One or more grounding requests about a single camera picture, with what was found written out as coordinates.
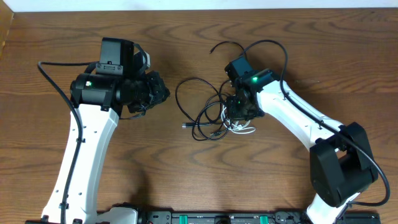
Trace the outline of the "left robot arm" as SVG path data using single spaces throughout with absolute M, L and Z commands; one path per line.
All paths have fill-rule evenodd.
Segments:
M 163 103 L 170 95 L 163 79 L 150 71 L 150 56 L 130 40 L 105 37 L 100 59 L 71 82 L 70 96 L 38 69 L 71 111 L 70 131 L 60 172 L 38 223 L 144 223 L 140 211 L 126 203 L 97 211 L 98 186 L 106 151 L 123 107 L 132 119 Z

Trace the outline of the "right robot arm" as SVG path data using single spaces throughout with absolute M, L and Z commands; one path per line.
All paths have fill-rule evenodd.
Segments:
M 378 179 L 368 137 L 358 123 L 331 119 L 295 94 L 272 70 L 254 70 L 240 56 L 225 67 L 235 94 L 226 100 L 233 121 L 268 114 L 281 122 L 310 153 L 316 191 L 306 215 L 312 223 L 336 223 L 352 202 Z

